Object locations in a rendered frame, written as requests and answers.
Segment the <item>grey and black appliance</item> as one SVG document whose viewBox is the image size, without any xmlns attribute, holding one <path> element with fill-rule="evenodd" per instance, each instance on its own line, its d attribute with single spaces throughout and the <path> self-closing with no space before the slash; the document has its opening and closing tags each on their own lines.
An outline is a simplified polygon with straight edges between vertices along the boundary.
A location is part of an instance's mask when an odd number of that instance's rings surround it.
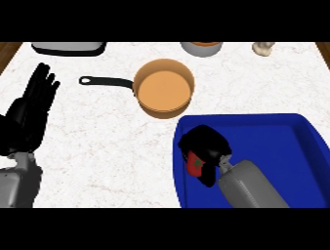
<svg viewBox="0 0 330 250">
<path fill-rule="evenodd" d="M 104 47 L 104 42 L 32 42 L 32 48 L 39 54 L 61 57 L 98 56 Z"/>
</svg>

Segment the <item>grey cup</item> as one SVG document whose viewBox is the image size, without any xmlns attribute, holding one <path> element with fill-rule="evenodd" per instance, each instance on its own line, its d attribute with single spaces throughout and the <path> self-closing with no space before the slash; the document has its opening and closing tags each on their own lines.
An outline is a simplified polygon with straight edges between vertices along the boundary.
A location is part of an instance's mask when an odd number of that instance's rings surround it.
<svg viewBox="0 0 330 250">
<path fill-rule="evenodd" d="M 198 58 L 211 57 L 216 53 L 219 53 L 222 48 L 222 42 L 211 42 L 211 43 L 181 42 L 179 45 L 183 51 L 191 56 Z"/>
</svg>

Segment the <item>red tomato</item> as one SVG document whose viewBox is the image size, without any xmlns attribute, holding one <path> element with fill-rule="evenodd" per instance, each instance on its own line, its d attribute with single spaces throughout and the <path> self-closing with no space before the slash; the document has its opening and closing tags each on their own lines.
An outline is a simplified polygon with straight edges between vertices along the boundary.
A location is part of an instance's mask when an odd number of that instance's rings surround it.
<svg viewBox="0 0 330 250">
<path fill-rule="evenodd" d="M 186 153 L 186 174 L 198 178 L 201 176 L 201 168 L 204 161 L 198 158 L 192 151 Z"/>
</svg>

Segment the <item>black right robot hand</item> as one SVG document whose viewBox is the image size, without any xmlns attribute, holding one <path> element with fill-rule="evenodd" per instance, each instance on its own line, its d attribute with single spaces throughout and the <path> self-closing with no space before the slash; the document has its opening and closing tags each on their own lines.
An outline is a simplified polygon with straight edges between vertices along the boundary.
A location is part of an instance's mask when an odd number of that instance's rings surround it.
<svg viewBox="0 0 330 250">
<path fill-rule="evenodd" d="M 201 176 L 195 178 L 210 188 L 216 182 L 216 168 L 225 165 L 231 157 L 231 146 L 220 133 L 207 125 L 194 127 L 178 142 L 186 170 L 186 153 L 189 151 L 204 161 Z"/>
</svg>

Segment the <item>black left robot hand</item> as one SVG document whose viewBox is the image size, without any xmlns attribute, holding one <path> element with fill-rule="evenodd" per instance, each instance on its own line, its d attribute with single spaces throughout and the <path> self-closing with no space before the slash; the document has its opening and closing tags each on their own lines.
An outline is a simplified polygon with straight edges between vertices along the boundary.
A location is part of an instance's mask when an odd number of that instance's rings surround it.
<svg viewBox="0 0 330 250">
<path fill-rule="evenodd" d="M 60 82 L 39 63 L 23 95 L 14 99 L 7 113 L 0 114 L 0 155 L 33 152 L 42 141 L 48 111 Z"/>
</svg>

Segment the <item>blue tray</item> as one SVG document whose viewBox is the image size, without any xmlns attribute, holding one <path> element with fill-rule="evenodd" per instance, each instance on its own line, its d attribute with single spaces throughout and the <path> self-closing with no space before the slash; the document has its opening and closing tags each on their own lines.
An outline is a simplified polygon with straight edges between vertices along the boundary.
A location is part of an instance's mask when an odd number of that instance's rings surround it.
<svg viewBox="0 0 330 250">
<path fill-rule="evenodd" d="M 330 148 L 301 115 L 185 115 L 172 140 L 178 142 L 198 125 L 222 134 L 231 164 L 254 163 L 293 208 L 330 208 Z"/>
</svg>

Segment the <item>beige garlic bulb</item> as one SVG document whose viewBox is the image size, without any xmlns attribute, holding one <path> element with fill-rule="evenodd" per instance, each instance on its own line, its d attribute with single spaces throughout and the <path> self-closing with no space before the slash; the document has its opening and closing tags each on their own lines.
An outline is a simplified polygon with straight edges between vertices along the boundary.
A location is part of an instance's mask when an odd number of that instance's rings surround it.
<svg viewBox="0 0 330 250">
<path fill-rule="evenodd" d="M 272 52 L 273 42 L 254 42 L 251 44 L 251 50 L 257 56 L 267 57 Z"/>
</svg>

